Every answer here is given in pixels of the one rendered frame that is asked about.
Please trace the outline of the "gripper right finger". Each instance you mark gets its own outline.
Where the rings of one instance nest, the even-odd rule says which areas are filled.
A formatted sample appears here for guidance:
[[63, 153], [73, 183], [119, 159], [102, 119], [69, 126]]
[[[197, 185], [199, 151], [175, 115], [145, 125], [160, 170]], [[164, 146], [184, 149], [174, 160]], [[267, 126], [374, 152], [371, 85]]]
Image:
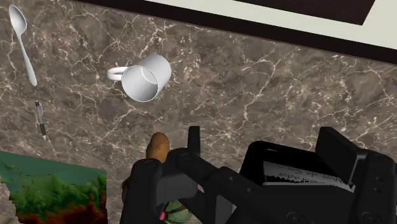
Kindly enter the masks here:
[[348, 224], [397, 224], [396, 163], [362, 149], [332, 127], [321, 127], [316, 154], [355, 191]]

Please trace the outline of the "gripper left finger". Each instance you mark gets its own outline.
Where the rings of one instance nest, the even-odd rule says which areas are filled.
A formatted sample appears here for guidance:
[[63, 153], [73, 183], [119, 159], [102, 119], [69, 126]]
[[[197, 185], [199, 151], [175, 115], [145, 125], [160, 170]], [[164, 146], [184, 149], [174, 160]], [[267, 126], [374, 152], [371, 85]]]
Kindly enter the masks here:
[[185, 148], [172, 150], [165, 163], [147, 158], [133, 164], [127, 181], [120, 224], [165, 224], [166, 202], [179, 200], [202, 224], [245, 224], [225, 191], [210, 177], [219, 169], [200, 157], [200, 127], [188, 129]]

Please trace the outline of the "brown and green toy figure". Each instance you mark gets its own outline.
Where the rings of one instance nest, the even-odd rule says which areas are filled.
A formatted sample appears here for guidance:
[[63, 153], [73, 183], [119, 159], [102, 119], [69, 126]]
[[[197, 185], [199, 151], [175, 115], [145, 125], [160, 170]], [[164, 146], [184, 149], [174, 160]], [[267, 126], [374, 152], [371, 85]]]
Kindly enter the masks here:
[[152, 135], [146, 157], [132, 166], [122, 184], [123, 209], [120, 224], [187, 224], [192, 213], [178, 200], [157, 204], [157, 184], [161, 166], [170, 152], [167, 136]]

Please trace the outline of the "green map book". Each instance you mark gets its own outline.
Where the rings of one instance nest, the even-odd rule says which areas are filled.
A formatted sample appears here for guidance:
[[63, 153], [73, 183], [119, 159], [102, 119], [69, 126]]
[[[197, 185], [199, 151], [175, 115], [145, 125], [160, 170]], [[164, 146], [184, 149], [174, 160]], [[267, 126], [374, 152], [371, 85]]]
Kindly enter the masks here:
[[108, 224], [106, 171], [0, 151], [0, 178], [21, 224]]

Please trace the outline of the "white mug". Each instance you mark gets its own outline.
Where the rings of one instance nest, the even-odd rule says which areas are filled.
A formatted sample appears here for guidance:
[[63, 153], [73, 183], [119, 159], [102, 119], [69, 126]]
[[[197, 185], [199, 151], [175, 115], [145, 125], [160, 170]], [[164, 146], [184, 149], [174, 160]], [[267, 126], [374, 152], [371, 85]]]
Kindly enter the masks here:
[[124, 92], [137, 102], [153, 100], [171, 78], [169, 62], [150, 54], [130, 67], [114, 67], [106, 71], [107, 78], [121, 81]]

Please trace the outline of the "grey and black pen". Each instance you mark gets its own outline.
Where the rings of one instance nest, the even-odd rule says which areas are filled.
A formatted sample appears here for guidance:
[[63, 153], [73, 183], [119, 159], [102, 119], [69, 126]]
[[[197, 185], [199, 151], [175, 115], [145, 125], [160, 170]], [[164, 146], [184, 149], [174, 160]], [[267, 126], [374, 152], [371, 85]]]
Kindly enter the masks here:
[[36, 106], [36, 109], [38, 112], [38, 122], [39, 122], [40, 130], [41, 130], [41, 135], [42, 135], [43, 139], [46, 140], [46, 129], [45, 129], [44, 120], [43, 120], [43, 108], [39, 101], [35, 102], [35, 106]]

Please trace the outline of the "white spoon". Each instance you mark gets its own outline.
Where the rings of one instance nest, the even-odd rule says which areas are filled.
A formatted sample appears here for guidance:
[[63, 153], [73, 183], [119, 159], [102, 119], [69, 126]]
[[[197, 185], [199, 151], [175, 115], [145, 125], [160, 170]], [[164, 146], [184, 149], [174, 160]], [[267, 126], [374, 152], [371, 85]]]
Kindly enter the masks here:
[[27, 29], [27, 21], [23, 15], [23, 13], [14, 4], [9, 5], [8, 10], [9, 10], [9, 16], [10, 16], [10, 22], [11, 22], [12, 28], [15, 31], [15, 34], [17, 35], [17, 39], [18, 39], [18, 42], [21, 47], [22, 57], [24, 59], [25, 67], [27, 69], [29, 81], [30, 81], [31, 85], [33, 87], [35, 87], [38, 84], [38, 82], [37, 82], [36, 75], [33, 70], [32, 64], [31, 64], [29, 57], [25, 51], [24, 44], [22, 41], [22, 34]]

